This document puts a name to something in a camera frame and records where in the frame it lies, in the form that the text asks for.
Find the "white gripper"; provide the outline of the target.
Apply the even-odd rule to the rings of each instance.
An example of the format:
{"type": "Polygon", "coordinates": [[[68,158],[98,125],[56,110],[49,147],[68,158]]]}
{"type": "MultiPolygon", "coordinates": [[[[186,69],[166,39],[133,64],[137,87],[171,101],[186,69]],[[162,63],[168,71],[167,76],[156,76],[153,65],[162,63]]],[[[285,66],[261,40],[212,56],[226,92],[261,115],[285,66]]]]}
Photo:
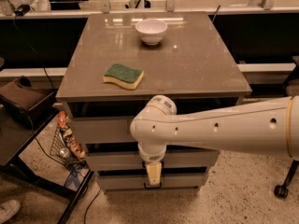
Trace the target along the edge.
{"type": "Polygon", "coordinates": [[[166,146],[139,142],[138,150],[143,161],[151,162],[146,165],[149,183],[152,186],[158,185],[161,180],[162,164],[156,161],[161,161],[164,158],[166,146]]]}

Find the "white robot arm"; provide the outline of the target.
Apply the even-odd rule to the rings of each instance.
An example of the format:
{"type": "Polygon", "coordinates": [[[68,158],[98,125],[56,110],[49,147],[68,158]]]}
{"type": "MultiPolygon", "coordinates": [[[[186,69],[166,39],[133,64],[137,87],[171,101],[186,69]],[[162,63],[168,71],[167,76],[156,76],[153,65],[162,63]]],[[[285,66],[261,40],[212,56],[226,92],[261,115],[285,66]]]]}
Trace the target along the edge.
{"type": "Polygon", "coordinates": [[[141,158],[153,164],[168,145],[228,150],[299,160],[296,97],[179,115],[175,103],[154,96],[130,125],[141,158]]]}

